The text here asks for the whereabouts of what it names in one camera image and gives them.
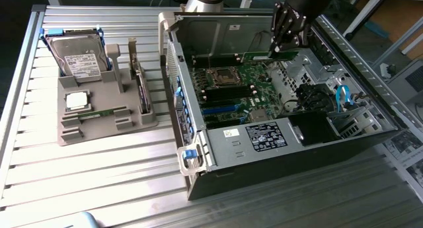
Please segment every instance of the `gray plastic stand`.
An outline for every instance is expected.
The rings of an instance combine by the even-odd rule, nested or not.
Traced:
[[[112,135],[137,132],[157,125],[152,103],[149,113],[141,114],[138,86],[130,79],[129,69],[118,70],[116,58],[118,47],[105,46],[114,63],[113,70],[101,72],[101,81],[77,85],[73,76],[58,78],[57,87],[57,143],[69,145]],[[86,92],[88,108],[65,112],[65,96],[69,93]],[[101,110],[113,110],[113,114],[80,120],[77,114]]]

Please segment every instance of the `drive label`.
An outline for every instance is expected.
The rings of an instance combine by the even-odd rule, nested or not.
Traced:
[[[260,152],[288,145],[276,122],[246,126],[245,129],[254,151]]]
[[[100,76],[94,54],[65,56],[65,60],[74,78]]]

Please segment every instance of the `black pcie slot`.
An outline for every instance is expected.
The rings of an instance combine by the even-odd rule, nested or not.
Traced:
[[[216,121],[216,122],[213,121],[213,122],[206,123],[206,129],[221,128],[221,127],[233,126],[233,125],[238,125],[238,124],[240,124],[238,119]]]
[[[213,108],[213,107],[221,107],[221,106],[228,106],[233,105],[232,100],[222,100],[222,101],[216,101],[216,102],[204,102],[200,104],[201,108]]]
[[[240,64],[240,58],[234,55],[222,57],[196,57],[192,63],[194,68],[238,66]]]
[[[250,88],[249,86],[237,86],[218,89],[208,89],[204,91],[204,96],[206,97],[205,101],[220,101],[236,98],[250,97]]]

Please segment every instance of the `green circuit board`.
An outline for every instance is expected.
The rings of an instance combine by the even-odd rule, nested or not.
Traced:
[[[216,83],[210,72],[216,70],[230,70],[238,80],[228,86],[221,86]],[[190,78],[194,86],[194,91],[198,98],[201,111],[209,108],[205,100],[201,98],[201,91],[218,88],[230,88],[236,86],[253,85],[254,94],[242,98],[228,99],[230,105],[237,105],[234,112],[214,113],[202,115],[208,128],[220,128],[228,125],[250,123],[250,112],[265,110],[266,118],[273,119],[281,112],[281,104],[273,85],[269,81],[269,76],[265,73],[265,68],[260,62],[244,62],[237,66],[216,67],[216,68],[196,68],[190,70]]]

